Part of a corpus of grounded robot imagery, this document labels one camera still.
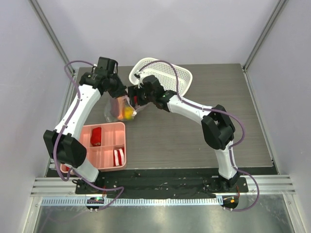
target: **white wall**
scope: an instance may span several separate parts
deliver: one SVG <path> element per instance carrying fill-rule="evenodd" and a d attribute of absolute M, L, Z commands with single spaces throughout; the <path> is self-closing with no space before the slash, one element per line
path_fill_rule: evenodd
<path fill-rule="evenodd" d="M 48 153 L 45 129 L 59 117 L 68 81 L 28 1 L 0 7 L 0 228 L 21 232 L 36 176 Z"/>
<path fill-rule="evenodd" d="M 277 0 L 38 0 L 67 56 L 244 64 Z"/>
<path fill-rule="evenodd" d="M 290 0 L 249 69 L 278 168 L 311 232 L 311 1 Z"/>

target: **perforated plastic basket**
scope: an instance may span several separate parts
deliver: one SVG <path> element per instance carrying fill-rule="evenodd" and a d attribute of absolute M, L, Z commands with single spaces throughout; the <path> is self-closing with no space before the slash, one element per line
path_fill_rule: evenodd
<path fill-rule="evenodd" d="M 141 59 L 132 69 L 129 80 L 133 85 L 137 85 L 139 80 L 134 76 L 144 65 L 156 61 L 157 59 L 147 57 Z M 178 89 L 181 96 L 183 96 L 189 89 L 191 82 L 192 82 L 192 74 L 189 70 L 184 69 L 182 67 L 173 65 L 178 74 Z M 161 85 L 164 87 L 165 90 L 173 90 L 176 91 L 176 77 L 174 74 L 173 69 L 166 63 L 158 62 L 153 63 L 147 66 L 143 70 L 148 75 L 155 75 Z"/>

